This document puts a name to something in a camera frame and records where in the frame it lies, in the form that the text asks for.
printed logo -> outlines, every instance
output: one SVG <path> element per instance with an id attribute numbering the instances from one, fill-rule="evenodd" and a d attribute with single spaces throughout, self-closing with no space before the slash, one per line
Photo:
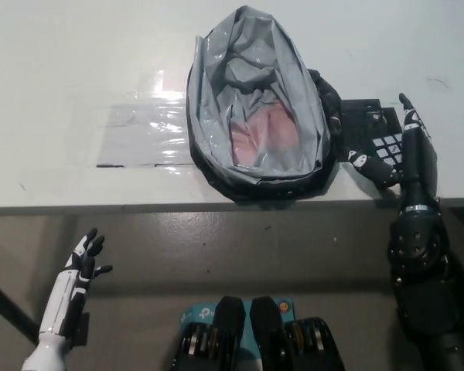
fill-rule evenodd
<path id="1" fill-rule="evenodd" d="M 206 316 L 210 315 L 211 311 L 208 308 L 203 308 L 199 316 L 204 319 Z"/>
<path id="2" fill-rule="evenodd" d="M 291 305 L 286 300 L 282 300 L 278 303 L 278 309 L 282 314 L 288 313 L 291 310 Z"/>

robotic hand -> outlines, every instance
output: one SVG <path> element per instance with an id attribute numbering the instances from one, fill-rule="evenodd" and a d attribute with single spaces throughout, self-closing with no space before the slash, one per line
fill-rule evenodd
<path id="1" fill-rule="evenodd" d="M 415 108 L 405 95 L 399 99 L 405 113 L 401 169 L 355 151 L 350 161 L 380 189 L 401 185 L 387 257 L 407 337 L 427 371 L 464 371 L 464 270 L 435 197 L 437 156 Z"/>
<path id="2" fill-rule="evenodd" d="M 96 234 L 93 228 L 81 239 L 57 276 L 39 328 L 39 344 L 22 371 L 66 371 L 65 355 L 75 345 L 85 345 L 89 317 L 83 308 L 90 281 L 112 269 L 94 267 L 104 242 L 103 236 L 95 240 Z"/>

black pole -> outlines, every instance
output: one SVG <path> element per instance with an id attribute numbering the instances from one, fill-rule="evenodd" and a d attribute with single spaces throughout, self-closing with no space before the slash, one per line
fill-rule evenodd
<path id="1" fill-rule="evenodd" d="M 0 315 L 17 328 L 30 342 L 38 344 L 39 325 L 0 290 Z"/>

gray plastic bag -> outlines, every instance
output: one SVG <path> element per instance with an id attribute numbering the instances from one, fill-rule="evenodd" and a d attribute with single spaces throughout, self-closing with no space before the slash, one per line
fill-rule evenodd
<path id="1" fill-rule="evenodd" d="M 248 6 L 196 38 L 187 109 L 191 152 L 231 185 L 295 187 L 330 150 L 322 103 L 297 49 L 271 15 Z"/>

wrinkled plastic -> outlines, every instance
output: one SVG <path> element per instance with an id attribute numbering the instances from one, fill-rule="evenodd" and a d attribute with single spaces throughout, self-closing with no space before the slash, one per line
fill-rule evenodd
<path id="1" fill-rule="evenodd" d="M 98 165 L 192 164 L 184 93 L 115 104 L 108 117 Z"/>
<path id="2" fill-rule="evenodd" d="M 283 28 L 244 6 L 196 39 L 189 75 L 194 141 L 216 172 L 289 182 L 329 151 L 318 91 Z"/>

